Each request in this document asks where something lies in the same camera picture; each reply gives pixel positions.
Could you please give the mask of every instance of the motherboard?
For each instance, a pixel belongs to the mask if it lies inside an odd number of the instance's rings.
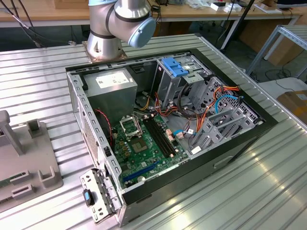
[[[128,138],[127,133],[137,131],[137,128],[132,127],[132,122],[125,129],[121,124],[112,128],[116,137],[114,153],[122,169],[119,180],[123,187],[134,185],[188,160],[187,153],[160,115],[140,119],[137,124],[141,131]]]

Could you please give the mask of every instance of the blue cable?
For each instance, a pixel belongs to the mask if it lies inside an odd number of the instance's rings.
[[[224,98],[224,97],[230,97],[230,98],[236,99],[236,100],[238,99],[237,97],[234,97],[234,96],[232,96],[232,95],[224,95],[224,96],[220,97],[220,98],[217,99],[217,101],[215,102],[215,112],[216,112],[216,113],[218,113],[218,108],[217,108],[218,103],[219,103],[219,101],[220,101],[222,98]]]

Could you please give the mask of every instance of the metal table surface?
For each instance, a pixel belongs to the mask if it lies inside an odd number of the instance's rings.
[[[198,48],[280,123],[237,161],[122,229],[305,229],[306,126],[202,37],[157,37],[138,50],[124,44],[129,57],[184,48]],[[83,46],[0,53],[0,108],[10,113],[13,127],[34,118],[47,123],[64,181],[0,213],[0,229],[104,229],[95,226],[83,199],[79,176],[92,162],[64,69],[88,61]]]

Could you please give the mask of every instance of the green circuit board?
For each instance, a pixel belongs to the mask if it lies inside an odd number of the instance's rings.
[[[162,118],[157,115],[153,119],[160,127],[161,134],[167,137],[167,134],[165,133],[167,127]],[[148,178],[188,158],[179,143],[175,144],[175,142],[169,140],[167,141],[169,141],[174,149],[175,154],[171,157],[165,157],[146,128],[144,121],[140,119],[139,123],[143,132],[142,137],[133,137],[130,141],[127,141],[125,132],[120,124],[114,126],[112,129],[113,132],[117,132],[114,152],[122,169],[122,174],[120,175],[119,180],[123,188],[137,183],[139,176]],[[127,181],[124,180],[127,176],[139,172],[140,170],[147,169],[149,166],[152,166],[153,168],[133,179]]]

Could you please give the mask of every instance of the blue end cap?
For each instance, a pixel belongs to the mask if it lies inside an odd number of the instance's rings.
[[[155,31],[155,20],[153,18],[147,18],[142,22],[129,38],[128,45],[141,48],[147,44],[151,39]]]
[[[182,68],[182,66],[172,57],[162,59],[163,64],[171,71],[174,77],[181,77],[188,75],[189,72]]]
[[[89,6],[99,6],[99,5],[104,5],[104,4],[110,4],[116,1],[117,0],[89,0],[88,5]]]
[[[85,199],[89,200],[90,199],[90,195],[88,194],[88,192],[85,193]]]

